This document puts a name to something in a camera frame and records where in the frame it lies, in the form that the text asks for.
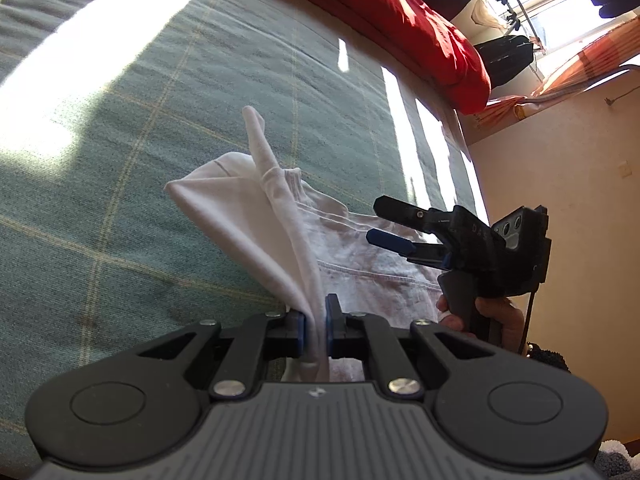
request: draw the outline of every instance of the wall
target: wall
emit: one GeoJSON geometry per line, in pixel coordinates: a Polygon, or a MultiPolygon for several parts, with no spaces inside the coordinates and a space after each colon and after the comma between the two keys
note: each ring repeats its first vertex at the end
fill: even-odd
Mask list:
{"type": "Polygon", "coordinates": [[[627,73],[469,147],[491,221],[548,207],[551,260],[529,339],[600,390],[606,437],[622,442],[640,438],[640,90],[604,98],[638,85],[627,73]]]}

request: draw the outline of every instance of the plaid bedsheet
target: plaid bedsheet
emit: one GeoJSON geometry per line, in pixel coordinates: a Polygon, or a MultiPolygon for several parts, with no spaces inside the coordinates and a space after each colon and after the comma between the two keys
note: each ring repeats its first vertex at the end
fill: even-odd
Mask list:
{"type": "Polygon", "coordinates": [[[162,191],[248,151],[243,105],[281,165],[371,214],[382,193],[413,199],[400,144],[445,207],[416,98],[475,210],[452,110],[305,0],[0,0],[0,472],[37,464],[22,415],[51,376],[197,319],[284,308],[162,191]]]}

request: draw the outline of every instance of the red blanket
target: red blanket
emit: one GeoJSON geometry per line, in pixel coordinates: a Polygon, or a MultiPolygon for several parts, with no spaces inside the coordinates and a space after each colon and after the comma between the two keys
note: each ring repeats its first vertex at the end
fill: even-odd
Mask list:
{"type": "Polygon", "coordinates": [[[422,0],[309,0],[433,79],[463,114],[483,110],[489,76],[468,40],[422,0]]]}

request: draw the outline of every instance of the human hand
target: human hand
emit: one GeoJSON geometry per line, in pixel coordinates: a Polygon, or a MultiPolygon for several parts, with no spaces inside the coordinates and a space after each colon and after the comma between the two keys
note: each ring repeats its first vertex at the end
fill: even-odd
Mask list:
{"type": "MultiPolygon", "coordinates": [[[[449,304],[447,298],[440,296],[436,303],[438,310],[447,312],[449,304]]],[[[495,319],[502,325],[502,348],[510,352],[517,352],[524,333],[524,315],[514,307],[507,298],[476,298],[476,309],[485,317],[495,319]]],[[[462,319],[454,314],[444,317],[440,324],[455,330],[463,332],[468,336],[476,337],[471,332],[464,332],[464,323],[462,319]]]]}

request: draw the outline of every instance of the white garment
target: white garment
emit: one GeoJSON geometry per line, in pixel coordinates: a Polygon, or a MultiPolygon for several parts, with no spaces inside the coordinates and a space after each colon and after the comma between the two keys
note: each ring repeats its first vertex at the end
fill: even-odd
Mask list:
{"type": "Polygon", "coordinates": [[[355,360],[326,358],[324,297],[335,293],[344,312],[370,312],[392,326],[417,317],[437,319],[439,271],[409,264],[370,245],[372,228],[421,241],[406,227],[350,213],[337,200],[283,170],[264,137],[264,120],[252,108],[242,116],[251,155],[225,153],[166,185],[178,207],[214,243],[288,308],[305,314],[305,355],[287,363],[285,380],[359,380],[355,360]]]}

